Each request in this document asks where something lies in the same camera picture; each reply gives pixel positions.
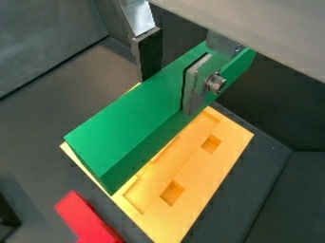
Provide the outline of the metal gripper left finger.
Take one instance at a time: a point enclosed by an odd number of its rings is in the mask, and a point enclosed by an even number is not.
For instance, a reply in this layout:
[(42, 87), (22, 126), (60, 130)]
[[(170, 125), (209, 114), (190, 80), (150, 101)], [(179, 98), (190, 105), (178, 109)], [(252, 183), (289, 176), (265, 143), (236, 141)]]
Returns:
[(157, 26), (147, 0), (113, 0), (127, 30), (138, 65), (138, 78), (145, 82), (162, 70), (163, 30)]

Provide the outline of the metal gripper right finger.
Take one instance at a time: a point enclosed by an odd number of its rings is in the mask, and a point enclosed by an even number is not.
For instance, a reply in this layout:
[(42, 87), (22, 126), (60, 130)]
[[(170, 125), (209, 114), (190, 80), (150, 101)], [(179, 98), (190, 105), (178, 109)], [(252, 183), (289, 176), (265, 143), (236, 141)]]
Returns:
[(190, 116), (203, 105), (209, 93), (218, 94), (228, 83), (221, 76), (222, 67), (238, 56), (244, 45), (209, 31), (205, 52), (183, 71), (182, 110)]

